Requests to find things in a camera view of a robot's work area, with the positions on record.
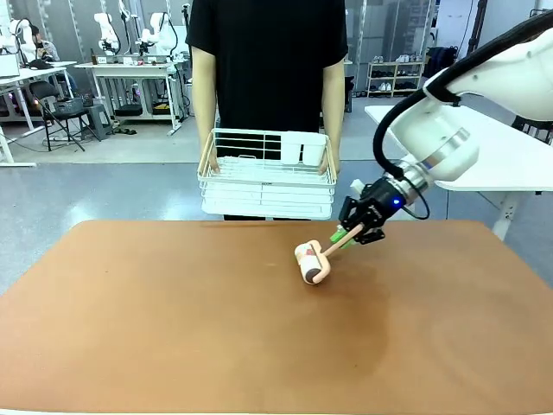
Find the person's left hand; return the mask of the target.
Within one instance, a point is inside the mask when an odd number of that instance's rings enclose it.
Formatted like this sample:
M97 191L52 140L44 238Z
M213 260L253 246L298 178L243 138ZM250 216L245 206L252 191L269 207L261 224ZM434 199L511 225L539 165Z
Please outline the person's left hand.
M324 175L329 169L336 175L340 173L340 157L337 153L325 154L321 159L319 174Z

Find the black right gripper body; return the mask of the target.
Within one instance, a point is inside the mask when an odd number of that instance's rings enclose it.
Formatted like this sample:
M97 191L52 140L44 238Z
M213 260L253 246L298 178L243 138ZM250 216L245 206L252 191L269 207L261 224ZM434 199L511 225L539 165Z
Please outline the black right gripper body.
M394 181L382 177L366 185L360 194L357 213L365 226L382 226L398 210L407 205L405 195Z

